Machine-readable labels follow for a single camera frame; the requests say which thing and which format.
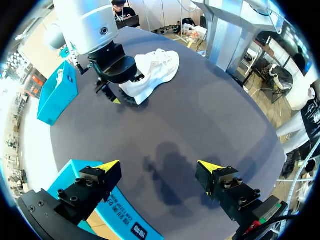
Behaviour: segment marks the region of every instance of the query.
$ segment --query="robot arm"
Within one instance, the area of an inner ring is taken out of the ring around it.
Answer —
[[[68,44],[80,55],[94,53],[118,35],[112,5],[108,0],[54,0],[59,26]]]
[[[109,88],[109,84],[123,84],[136,80],[138,72],[135,59],[126,56],[121,44],[115,44],[118,35],[112,5],[108,0],[54,0],[58,17],[55,34],[47,42],[55,48],[66,44],[73,64],[83,75],[94,68],[99,76],[95,92],[104,92],[113,103],[120,103]],[[90,64],[83,68],[78,62],[79,55],[88,55]]]

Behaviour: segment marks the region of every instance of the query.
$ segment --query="person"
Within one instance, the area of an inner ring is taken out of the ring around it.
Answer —
[[[303,73],[306,68],[306,60],[303,55],[303,50],[300,46],[298,46],[298,53],[294,55],[293,61],[297,65],[297,67],[300,69],[300,71]]]
[[[126,2],[127,0],[113,0],[111,2],[116,23],[136,16],[136,12],[131,7],[125,7]]]
[[[320,98],[317,94],[309,100],[304,108],[294,115],[288,122],[276,130],[278,137],[295,133],[282,147],[288,154],[301,147],[309,140],[314,141],[320,133]]]

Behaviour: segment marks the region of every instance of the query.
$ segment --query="screw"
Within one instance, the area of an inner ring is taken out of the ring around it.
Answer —
[[[244,182],[242,178],[237,178],[236,181],[238,182],[239,185]]]
[[[35,210],[36,210],[36,208],[35,208],[34,206],[30,206],[30,207],[29,207],[29,211],[30,211],[31,213],[33,213]]]
[[[58,190],[58,195],[59,195],[59,196],[63,195],[64,193],[65,193],[65,191],[64,191],[63,189],[59,189],[59,190]]]
[[[77,198],[76,196],[72,196],[72,197],[70,198],[70,201],[75,203],[75,202],[78,201],[78,198]]]
[[[242,204],[244,204],[244,203],[246,203],[247,202],[247,199],[244,197],[244,196],[242,196],[242,197],[240,197],[240,199],[239,199],[239,205],[242,205]]]
[[[42,201],[42,200],[38,201],[38,206],[39,206],[39,207],[42,207],[44,204],[45,204],[44,201]]]
[[[231,187],[231,183],[230,182],[226,182],[224,185],[225,189],[229,189]]]

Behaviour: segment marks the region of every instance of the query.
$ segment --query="black shirt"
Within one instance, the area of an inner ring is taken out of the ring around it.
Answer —
[[[116,15],[114,16],[116,23],[119,21],[122,21],[128,15],[131,15],[131,17],[136,16],[136,12],[131,7],[124,7],[123,11],[120,11],[120,12],[114,11],[114,12],[118,16],[118,17]]]
[[[303,73],[306,67],[306,60],[304,56],[301,53],[297,53],[293,57],[293,61],[297,65],[297,67],[300,69],[300,71]]]
[[[320,132],[320,101],[316,95],[313,100],[309,100],[301,110],[306,133],[310,140],[318,137]]]

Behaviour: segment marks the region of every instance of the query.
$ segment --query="gray round table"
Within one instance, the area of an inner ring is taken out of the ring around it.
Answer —
[[[264,201],[285,162],[275,130],[228,74],[191,49],[129,27],[114,42],[133,57],[176,51],[177,75],[131,108],[95,94],[94,69],[78,74],[79,95],[51,128],[58,170],[70,159],[120,160],[119,189],[165,239],[227,238],[238,224],[206,196],[195,178],[197,161],[234,167]],[[89,63],[86,56],[79,61]]]

